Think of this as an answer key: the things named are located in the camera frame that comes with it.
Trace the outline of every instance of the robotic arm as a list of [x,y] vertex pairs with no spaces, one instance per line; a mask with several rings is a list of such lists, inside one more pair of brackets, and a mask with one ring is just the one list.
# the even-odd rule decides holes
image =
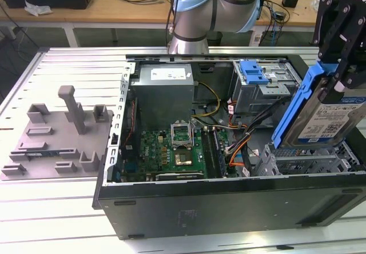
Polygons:
[[366,116],[366,0],[320,0],[309,68],[277,126],[275,147],[336,146]]
[[260,8],[259,0],[174,0],[176,3],[176,22],[169,54],[208,53],[206,33],[209,30],[249,31]]

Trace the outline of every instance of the paper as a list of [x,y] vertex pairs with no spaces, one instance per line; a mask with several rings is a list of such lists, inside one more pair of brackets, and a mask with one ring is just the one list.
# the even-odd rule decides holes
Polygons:
[[46,14],[51,14],[53,13],[51,11],[50,6],[38,6],[38,5],[33,5],[28,3],[27,1],[25,1],[25,7],[24,10],[26,10],[28,13],[34,15],[34,16],[39,16],[39,15],[46,15]]
[[152,81],[185,80],[184,68],[154,68],[151,70]]

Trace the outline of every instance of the label sticker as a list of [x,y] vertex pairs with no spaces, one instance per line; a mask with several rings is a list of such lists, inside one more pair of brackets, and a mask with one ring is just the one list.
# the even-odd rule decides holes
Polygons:
[[269,74],[269,73],[265,73],[264,74],[267,78],[275,78],[276,75],[275,74]]
[[315,114],[305,126],[299,139],[318,142],[320,138],[333,138],[349,120],[348,114],[363,104],[334,104],[318,106]]
[[259,150],[258,149],[254,149],[252,151],[253,151],[253,153],[249,154],[250,157],[259,157]]
[[185,80],[184,68],[154,68],[151,70],[152,81]]
[[234,105],[228,105],[228,111],[230,115],[234,115]]
[[26,153],[27,156],[41,156],[41,153]]
[[250,177],[250,173],[249,171],[247,170],[247,168],[243,167],[242,168],[242,173],[244,174],[245,177]]

